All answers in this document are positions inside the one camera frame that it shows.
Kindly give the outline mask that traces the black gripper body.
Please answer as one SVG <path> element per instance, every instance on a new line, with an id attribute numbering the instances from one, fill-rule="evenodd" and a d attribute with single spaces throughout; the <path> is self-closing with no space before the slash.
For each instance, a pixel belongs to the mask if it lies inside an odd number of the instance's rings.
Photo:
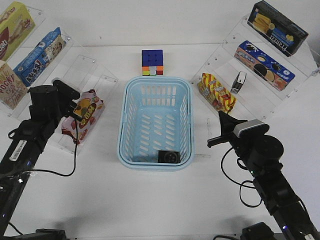
<path id="1" fill-rule="evenodd" d="M 59 109 L 63 117 L 72 117 L 81 121 L 83 117 L 80 113 L 75 113 L 77 103 L 74 100 L 80 98 L 80 93 L 71 86 L 63 82 L 60 78 L 54 78 L 52 84 L 57 88 Z"/>
<path id="2" fill-rule="evenodd" d="M 243 158 L 248 149 L 249 149 L 249 143 L 248 143 L 248 135 L 250 131 L 242 135 L 240 138 L 236 137 L 234 145 L 232 146 L 234 148 L 235 154 L 239 158 Z"/>

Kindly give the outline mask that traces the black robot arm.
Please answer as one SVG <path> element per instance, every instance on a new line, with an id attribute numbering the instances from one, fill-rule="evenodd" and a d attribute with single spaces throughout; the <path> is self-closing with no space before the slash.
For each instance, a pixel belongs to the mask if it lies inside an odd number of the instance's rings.
<path id="1" fill-rule="evenodd" d="M 11 131 L 12 142 L 0 162 L 0 235 L 3 237 L 36 162 L 63 117 L 73 117 L 80 93 L 56 78 L 28 90 L 30 119 Z"/>
<path id="2" fill-rule="evenodd" d="M 207 146 L 230 143 L 287 240 L 318 240 L 320 233 L 281 172 L 284 147 L 277 138 L 267 134 L 269 125 L 258 119 L 239 120 L 221 110 L 218 116 L 221 135 L 209 139 Z"/>

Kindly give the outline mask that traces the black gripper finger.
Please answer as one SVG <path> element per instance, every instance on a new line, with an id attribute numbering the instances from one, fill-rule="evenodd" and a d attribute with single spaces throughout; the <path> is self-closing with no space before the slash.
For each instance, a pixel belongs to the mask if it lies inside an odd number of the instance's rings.
<path id="1" fill-rule="evenodd" d="M 247 120 L 236 119 L 229 114 L 220 110 L 218 112 L 219 122 L 220 122 L 220 132 L 221 133 L 231 133 L 235 129 L 236 125 L 247 122 Z"/>
<path id="2" fill-rule="evenodd" d="M 229 143 L 232 147 L 234 146 L 236 136 L 234 134 L 224 134 L 207 140 L 207 147 L 211 148 L 213 146 Z"/>

